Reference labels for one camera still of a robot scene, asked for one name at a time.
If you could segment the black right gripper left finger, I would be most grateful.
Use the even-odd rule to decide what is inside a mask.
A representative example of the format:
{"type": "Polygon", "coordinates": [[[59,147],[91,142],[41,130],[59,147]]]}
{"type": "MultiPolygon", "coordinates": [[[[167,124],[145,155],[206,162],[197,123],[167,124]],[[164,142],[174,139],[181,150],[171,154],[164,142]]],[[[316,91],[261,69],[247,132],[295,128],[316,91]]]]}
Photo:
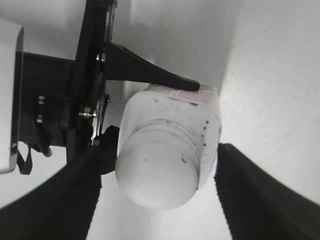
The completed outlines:
{"type": "Polygon", "coordinates": [[[2,240],[85,240],[101,190],[90,147],[47,181],[0,210],[2,240]]]}

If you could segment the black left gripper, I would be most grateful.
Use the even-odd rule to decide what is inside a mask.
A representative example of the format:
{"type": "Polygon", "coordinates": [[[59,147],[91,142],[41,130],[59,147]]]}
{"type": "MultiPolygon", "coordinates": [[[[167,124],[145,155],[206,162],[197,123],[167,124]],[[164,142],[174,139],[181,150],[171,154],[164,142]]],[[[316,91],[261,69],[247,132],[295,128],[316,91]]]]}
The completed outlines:
{"type": "MultiPolygon", "coordinates": [[[[18,139],[37,150],[80,149],[94,134],[98,102],[107,80],[196,92],[200,83],[164,70],[110,40],[115,0],[88,0],[75,59],[25,52],[18,139]]],[[[99,171],[115,170],[120,128],[99,137],[99,171]]]]}

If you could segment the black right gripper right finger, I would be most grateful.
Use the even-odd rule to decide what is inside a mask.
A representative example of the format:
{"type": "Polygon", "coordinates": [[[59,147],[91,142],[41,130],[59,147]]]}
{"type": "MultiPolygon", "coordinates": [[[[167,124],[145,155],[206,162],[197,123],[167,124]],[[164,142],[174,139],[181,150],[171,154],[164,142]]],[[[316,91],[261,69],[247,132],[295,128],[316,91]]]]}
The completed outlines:
{"type": "Polygon", "coordinates": [[[258,167],[230,143],[217,149],[215,186],[234,240],[318,240],[320,206],[258,167]]]}

